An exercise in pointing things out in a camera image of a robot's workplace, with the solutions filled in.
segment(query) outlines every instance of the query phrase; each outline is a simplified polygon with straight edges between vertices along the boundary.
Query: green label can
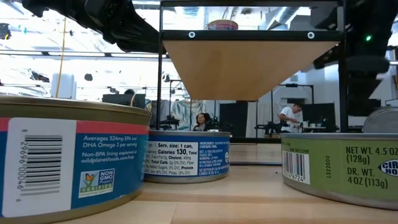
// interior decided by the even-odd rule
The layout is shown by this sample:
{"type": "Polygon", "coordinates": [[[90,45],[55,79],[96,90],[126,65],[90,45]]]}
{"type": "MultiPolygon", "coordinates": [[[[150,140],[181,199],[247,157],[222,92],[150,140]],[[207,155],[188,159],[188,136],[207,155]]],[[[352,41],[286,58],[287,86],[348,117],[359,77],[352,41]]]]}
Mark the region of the green label can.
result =
{"type": "Polygon", "coordinates": [[[398,209],[398,141],[283,138],[282,164],[285,178],[317,192],[388,201],[398,209]]]}

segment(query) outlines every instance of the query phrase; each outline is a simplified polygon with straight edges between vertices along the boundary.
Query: nutrition facts label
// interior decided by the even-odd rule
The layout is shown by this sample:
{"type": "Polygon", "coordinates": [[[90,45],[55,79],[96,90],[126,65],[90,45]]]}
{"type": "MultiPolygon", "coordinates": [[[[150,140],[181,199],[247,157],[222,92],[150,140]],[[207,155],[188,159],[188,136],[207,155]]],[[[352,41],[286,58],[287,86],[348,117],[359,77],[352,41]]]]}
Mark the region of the nutrition facts label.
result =
{"type": "Polygon", "coordinates": [[[198,175],[198,143],[150,141],[145,162],[146,174],[198,175]]]}

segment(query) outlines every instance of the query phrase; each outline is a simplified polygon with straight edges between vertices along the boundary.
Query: can lid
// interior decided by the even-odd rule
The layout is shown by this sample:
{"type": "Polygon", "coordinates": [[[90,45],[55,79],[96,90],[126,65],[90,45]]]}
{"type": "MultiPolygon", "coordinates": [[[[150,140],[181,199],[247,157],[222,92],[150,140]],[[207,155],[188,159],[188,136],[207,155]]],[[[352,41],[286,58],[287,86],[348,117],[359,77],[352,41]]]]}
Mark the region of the can lid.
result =
{"type": "Polygon", "coordinates": [[[364,133],[398,133],[398,107],[373,111],[363,124],[364,133]]]}
{"type": "Polygon", "coordinates": [[[151,116],[151,112],[141,108],[101,103],[92,101],[66,100],[58,98],[41,98],[28,96],[0,96],[0,105],[26,105],[26,106],[57,106],[64,108],[82,108],[90,110],[105,110],[131,114],[151,116]]]}

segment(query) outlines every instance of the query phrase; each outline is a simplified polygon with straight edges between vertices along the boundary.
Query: black metal frame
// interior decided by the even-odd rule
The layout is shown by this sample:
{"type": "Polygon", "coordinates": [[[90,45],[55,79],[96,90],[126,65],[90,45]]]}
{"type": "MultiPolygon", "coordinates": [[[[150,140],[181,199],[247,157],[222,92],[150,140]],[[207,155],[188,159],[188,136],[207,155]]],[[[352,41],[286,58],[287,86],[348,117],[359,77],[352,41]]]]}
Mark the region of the black metal frame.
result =
{"type": "Polygon", "coordinates": [[[159,71],[157,91],[157,117],[156,128],[159,129],[160,101],[162,88],[162,52],[164,39],[167,40],[274,40],[274,41],[341,41],[339,59],[339,83],[340,83],[340,129],[341,132],[348,131],[347,115],[347,82],[346,82],[346,49],[345,49],[345,21],[346,21],[346,0],[164,0],[160,2],[159,13],[159,71]],[[308,38],[306,31],[267,31],[267,30],[163,30],[163,11],[165,7],[178,6],[319,6],[332,4],[343,7],[342,31],[312,31],[315,36],[308,38]]]}

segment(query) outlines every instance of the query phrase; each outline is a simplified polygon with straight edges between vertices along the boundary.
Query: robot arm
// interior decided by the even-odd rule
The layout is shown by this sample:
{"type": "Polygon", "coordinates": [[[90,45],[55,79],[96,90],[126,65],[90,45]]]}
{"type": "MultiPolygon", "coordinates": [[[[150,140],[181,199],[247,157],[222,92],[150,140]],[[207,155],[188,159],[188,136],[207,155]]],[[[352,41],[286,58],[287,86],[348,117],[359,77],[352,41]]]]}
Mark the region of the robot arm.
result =
{"type": "Polygon", "coordinates": [[[125,52],[159,52],[159,33],[136,13],[130,0],[22,0],[22,5],[38,17],[49,9],[57,11],[125,52]]]}

